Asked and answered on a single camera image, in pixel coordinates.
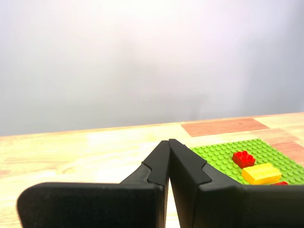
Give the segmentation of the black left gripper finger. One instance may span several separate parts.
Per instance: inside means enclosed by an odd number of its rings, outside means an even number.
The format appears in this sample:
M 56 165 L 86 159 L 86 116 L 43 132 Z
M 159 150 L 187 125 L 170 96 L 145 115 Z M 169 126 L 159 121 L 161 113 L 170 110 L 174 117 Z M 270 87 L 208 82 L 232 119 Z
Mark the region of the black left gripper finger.
M 188 148 L 171 139 L 170 180 L 182 228 L 301 228 L 304 169 L 260 139 Z M 246 151 L 279 169 L 279 181 L 251 185 L 233 162 Z
M 163 228 L 170 145 L 161 141 L 118 184 L 45 182 L 24 190 L 17 210 L 25 228 Z

